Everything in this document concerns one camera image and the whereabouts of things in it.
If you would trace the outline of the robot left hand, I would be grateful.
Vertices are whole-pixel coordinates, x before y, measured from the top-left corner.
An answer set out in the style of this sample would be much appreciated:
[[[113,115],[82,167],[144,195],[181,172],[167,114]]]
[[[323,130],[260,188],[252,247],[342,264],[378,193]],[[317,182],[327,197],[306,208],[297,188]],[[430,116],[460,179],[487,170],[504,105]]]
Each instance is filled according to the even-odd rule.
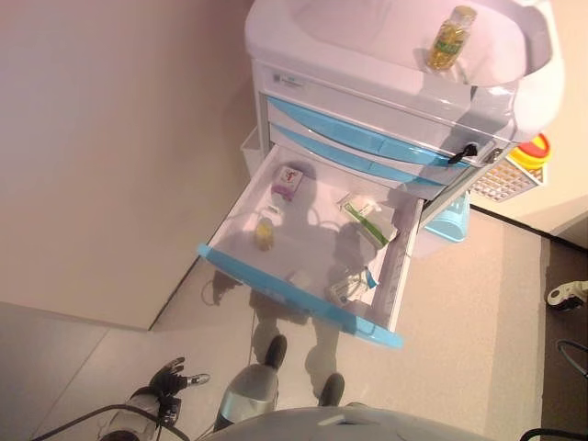
[[[184,376],[186,359],[181,356],[166,363],[152,377],[149,386],[157,390],[164,397],[176,396],[181,390],[193,386],[199,386],[210,380],[210,374],[200,373],[193,376]]]

